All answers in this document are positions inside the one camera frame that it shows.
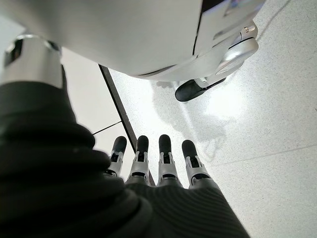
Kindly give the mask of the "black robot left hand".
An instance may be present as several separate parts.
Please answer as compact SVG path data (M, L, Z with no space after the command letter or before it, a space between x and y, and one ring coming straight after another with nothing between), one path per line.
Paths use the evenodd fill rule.
M140 136L127 181L127 144L111 154L76 121L58 45L30 33L4 54L0 77L0 235L3 238L246 238L191 140L182 143L189 188L178 178L168 135L159 179L149 182Z

